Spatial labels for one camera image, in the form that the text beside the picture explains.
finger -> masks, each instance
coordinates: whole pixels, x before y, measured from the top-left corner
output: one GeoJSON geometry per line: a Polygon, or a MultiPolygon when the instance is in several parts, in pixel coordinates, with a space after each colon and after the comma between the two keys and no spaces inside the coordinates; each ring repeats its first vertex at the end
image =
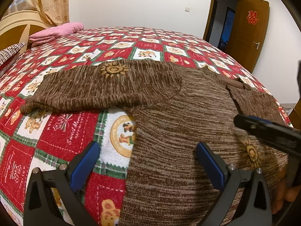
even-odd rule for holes
{"type": "Polygon", "coordinates": [[[275,200],[283,200],[285,196],[285,191],[286,191],[286,181],[283,178],[280,181],[278,181],[278,183],[276,184],[275,200]]]}
{"type": "Polygon", "coordinates": [[[286,169],[287,165],[285,165],[285,167],[282,168],[282,170],[277,174],[277,179],[282,179],[286,177],[286,169]]]}
{"type": "Polygon", "coordinates": [[[283,206],[283,200],[276,200],[272,205],[272,214],[276,214],[283,206]]]}
{"type": "Polygon", "coordinates": [[[301,185],[292,187],[292,188],[288,188],[285,193],[285,196],[284,196],[285,200],[287,200],[288,202],[295,201],[297,195],[300,192],[300,189],[301,189],[301,185]]]}

beige curtain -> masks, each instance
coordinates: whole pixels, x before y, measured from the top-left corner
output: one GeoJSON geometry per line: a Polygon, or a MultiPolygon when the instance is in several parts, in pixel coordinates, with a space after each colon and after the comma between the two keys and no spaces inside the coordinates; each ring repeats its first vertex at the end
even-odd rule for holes
{"type": "Polygon", "coordinates": [[[55,25],[69,22],[69,0],[14,0],[5,15],[20,10],[36,10],[55,25]]]}

folded blanket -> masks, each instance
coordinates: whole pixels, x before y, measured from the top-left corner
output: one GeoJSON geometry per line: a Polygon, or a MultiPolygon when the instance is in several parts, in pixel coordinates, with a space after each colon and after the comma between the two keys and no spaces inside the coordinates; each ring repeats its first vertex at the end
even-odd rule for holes
{"type": "Polygon", "coordinates": [[[42,40],[37,40],[37,41],[34,41],[33,44],[31,45],[31,47],[35,47],[35,46],[39,46],[39,45],[42,45],[44,43],[47,43],[47,42],[51,42],[53,40],[55,40],[57,37],[50,37],[48,39],[42,39],[42,40]]]}
{"type": "Polygon", "coordinates": [[[40,38],[30,38],[30,41],[35,42],[35,41],[41,41],[41,40],[48,40],[48,39],[56,39],[58,38],[57,36],[45,36],[45,37],[40,37],[40,38]]]}
{"type": "Polygon", "coordinates": [[[59,37],[71,35],[83,29],[84,25],[81,22],[66,23],[32,34],[29,36],[29,41],[33,42],[32,46],[34,47],[46,42],[53,41],[54,39],[59,37]]]}

door handle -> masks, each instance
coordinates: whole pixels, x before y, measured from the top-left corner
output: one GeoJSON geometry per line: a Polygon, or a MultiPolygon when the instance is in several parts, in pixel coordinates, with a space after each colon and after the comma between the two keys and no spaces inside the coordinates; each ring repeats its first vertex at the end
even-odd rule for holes
{"type": "Polygon", "coordinates": [[[253,43],[255,43],[257,45],[256,50],[258,50],[260,42],[257,42],[257,43],[253,42],[253,43]]]}

bedspread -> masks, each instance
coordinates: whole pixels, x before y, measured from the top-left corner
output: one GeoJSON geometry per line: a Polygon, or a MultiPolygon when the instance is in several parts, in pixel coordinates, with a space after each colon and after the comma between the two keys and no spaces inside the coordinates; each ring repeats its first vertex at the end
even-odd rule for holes
{"type": "MultiPolygon", "coordinates": [[[[198,37],[173,31],[140,27],[90,29],[27,50],[0,78],[0,200],[18,225],[23,225],[32,169],[53,170],[68,163],[91,140],[100,144],[101,153],[80,198],[99,225],[113,226],[118,222],[135,143],[133,118],[118,108],[65,114],[35,110],[22,115],[20,106],[34,94],[46,74],[122,58],[208,67],[269,93],[227,54],[198,37]],[[106,212],[112,217],[105,219],[102,215],[106,212]]],[[[289,123],[280,105],[279,111],[289,123]]],[[[53,192],[64,219],[71,223],[57,191],[53,192]]]]}

